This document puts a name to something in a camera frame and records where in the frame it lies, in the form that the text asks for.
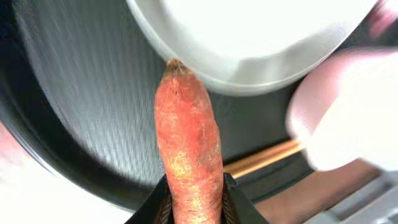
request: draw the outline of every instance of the chopstick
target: chopstick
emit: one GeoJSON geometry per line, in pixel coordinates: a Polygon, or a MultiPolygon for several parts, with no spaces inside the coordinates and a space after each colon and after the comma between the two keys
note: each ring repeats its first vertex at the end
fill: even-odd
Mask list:
{"type": "Polygon", "coordinates": [[[259,170],[269,164],[300,152],[303,147],[296,140],[289,140],[261,152],[224,166],[224,172],[230,173],[235,179],[259,170]]]}

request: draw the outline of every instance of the white surface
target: white surface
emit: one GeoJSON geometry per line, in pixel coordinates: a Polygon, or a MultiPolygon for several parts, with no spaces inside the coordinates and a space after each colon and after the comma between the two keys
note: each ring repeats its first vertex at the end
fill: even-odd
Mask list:
{"type": "Polygon", "coordinates": [[[59,179],[0,123],[0,223],[123,224],[131,214],[59,179]]]}
{"type": "Polygon", "coordinates": [[[152,46],[210,90],[256,95],[326,59],[377,0],[127,0],[152,46]]]}

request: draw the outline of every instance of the dark round plate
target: dark round plate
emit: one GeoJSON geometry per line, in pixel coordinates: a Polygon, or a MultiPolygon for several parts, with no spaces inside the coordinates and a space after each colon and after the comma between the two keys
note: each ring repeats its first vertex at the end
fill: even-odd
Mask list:
{"type": "MultiPolygon", "coordinates": [[[[153,100],[164,62],[126,3],[8,1],[1,6],[0,118],[51,172],[136,210],[164,174],[153,100]]],[[[287,140],[298,83],[254,97],[211,93],[224,163],[287,140]]],[[[238,179],[253,201],[311,169],[301,154],[238,179]]]]}

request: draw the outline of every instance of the white bowl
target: white bowl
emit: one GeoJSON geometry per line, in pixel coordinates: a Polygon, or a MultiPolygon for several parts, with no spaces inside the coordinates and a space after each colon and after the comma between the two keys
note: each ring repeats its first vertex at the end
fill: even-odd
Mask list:
{"type": "Polygon", "coordinates": [[[211,90],[282,88],[326,59],[377,0],[127,0],[165,60],[178,58],[211,90]]]}

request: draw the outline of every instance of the peeled carrot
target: peeled carrot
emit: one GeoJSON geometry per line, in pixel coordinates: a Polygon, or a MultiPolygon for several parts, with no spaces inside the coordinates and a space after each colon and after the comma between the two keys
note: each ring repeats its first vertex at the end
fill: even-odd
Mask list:
{"type": "Polygon", "coordinates": [[[210,98],[194,72],[167,62],[155,96],[157,143],[176,224],[221,222],[223,162],[210,98]]]}

